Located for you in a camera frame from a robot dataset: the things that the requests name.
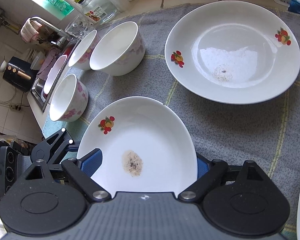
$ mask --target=gray tablecloth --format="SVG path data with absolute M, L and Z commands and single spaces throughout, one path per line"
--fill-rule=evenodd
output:
M 164 60 L 164 46 L 172 27 L 185 14 L 199 7 L 185 4 L 155 12 L 125 17 L 99 30 L 103 36 L 125 21 L 135 21 L 146 45 L 146 54 L 131 73 L 113 77 L 98 71 L 70 69 L 89 90 L 89 103 L 73 123 L 52 122 L 48 117 L 43 134 L 66 127 L 81 139 L 93 118 L 107 105 L 124 97 L 146 96 L 169 106 L 184 122 L 195 149 L 208 159 L 229 164 L 255 160 L 289 200 L 290 217 L 283 231 L 296 239 L 300 190 L 300 73 L 282 95 L 253 105 L 226 105 L 201 98 L 180 85 Z M 293 31 L 300 46 L 300 15 L 268 8 Z

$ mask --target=camera lens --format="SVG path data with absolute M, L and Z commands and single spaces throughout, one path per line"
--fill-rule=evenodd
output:
M 6 169 L 6 178 L 7 178 L 8 181 L 13 181 L 14 172 L 13 172 L 13 169 L 11 167 L 8 167 Z
M 14 161 L 14 156 L 12 152 L 8 152 L 8 162 L 13 163 Z

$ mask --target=kitchen sink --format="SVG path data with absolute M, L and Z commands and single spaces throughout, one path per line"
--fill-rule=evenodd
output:
M 51 89 L 50 89 L 50 92 L 49 94 L 46 96 L 44 95 L 43 93 L 43 87 L 44 87 L 44 84 L 45 84 L 45 80 L 42 80 L 40 78 L 36 78 L 33 85 L 32 85 L 32 88 L 30 90 L 30 93 L 34 96 L 34 99 L 35 101 L 37 102 L 39 108 L 42 110 L 42 112 L 44 112 L 44 110 L 46 109 L 46 106 L 51 98 L 51 95 L 53 93 L 53 90 L 55 89 L 57 83 L 58 83 L 58 80 L 60 79 L 61 75 L 62 75 L 62 72 L 63 70 L 65 69 L 66 65 L 68 64 L 69 62 L 69 59 L 72 55 L 72 53 L 74 52 L 75 48 L 78 46 L 78 44 L 80 43 L 80 40 L 76 39 L 76 40 L 73 40 L 73 41 L 70 41 L 66 46 L 64 46 L 62 52 L 59 54 L 59 55 L 63 55 L 63 53 L 71 46 L 74 46 L 72 49 L 71 49 L 71 52 L 69 54 L 69 56 L 67 57 L 67 60 L 66 62 L 63 64 L 63 66 L 61 67 L 57 77 L 56 77 L 56 80 L 54 81 Z

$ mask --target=electrical outlet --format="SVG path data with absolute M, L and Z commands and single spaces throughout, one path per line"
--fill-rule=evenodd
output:
M 11 110 L 15 110 L 15 111 L 20 111 L 20 110 L 21 110 L 21 107 L 20 107 L 20 106 L 18 106 L 18 105 L 16 105 L 16 104 L 13 104 L 13 103 L 10 103 L 9 108 L 10 108 Z

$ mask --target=faucet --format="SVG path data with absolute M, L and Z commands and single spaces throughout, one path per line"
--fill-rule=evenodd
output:
M 30 22 L 33 22 L 33 21 L 39 22 L 42 25 L 45 25 L 48 28 L 52 29 L 54 32 L 56 32 L 60 36 L 60 38 L 57 40 L 57 42 L 53 42 L 53 44 L 57 45 L 60 48 L 63 47 L 63 45 L 66 41 L 72 41 L 72 39 L 74 38 L 69 33 L 66 33 L 64 30 L 58 29 L 57 27 L 55 27 L 51 23 L 48 23 L 47 21 L 41 19 L 40 17 L 32 17 L 30 19 Z

